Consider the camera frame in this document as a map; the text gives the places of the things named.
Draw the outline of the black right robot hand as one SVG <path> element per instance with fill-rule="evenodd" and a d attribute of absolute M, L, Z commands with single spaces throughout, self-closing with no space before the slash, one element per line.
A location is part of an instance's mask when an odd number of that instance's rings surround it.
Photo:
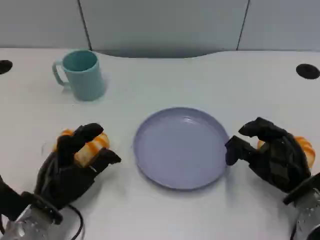
<path fill-rule="evenodd" d="M 238 132 L 247 137 L 257 137 L 264 144 L 254 148 L 247 141 L 232 136 L 225 144 L 228 166 L 244 160 L 258 177 L 285 193 L 311 177 L 302 147 L 285 129 L 257 117 L 243 125 Z"/>

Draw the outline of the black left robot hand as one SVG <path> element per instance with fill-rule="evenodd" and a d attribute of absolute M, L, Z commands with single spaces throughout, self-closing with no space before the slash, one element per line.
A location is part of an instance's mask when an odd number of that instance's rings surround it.
<path fill-rule="evenodd" d="M 98 123 L 66 129 L 42 164 L 34 193 L 61 210 L 79 199 L 109 165 L 120 162 Z"/>

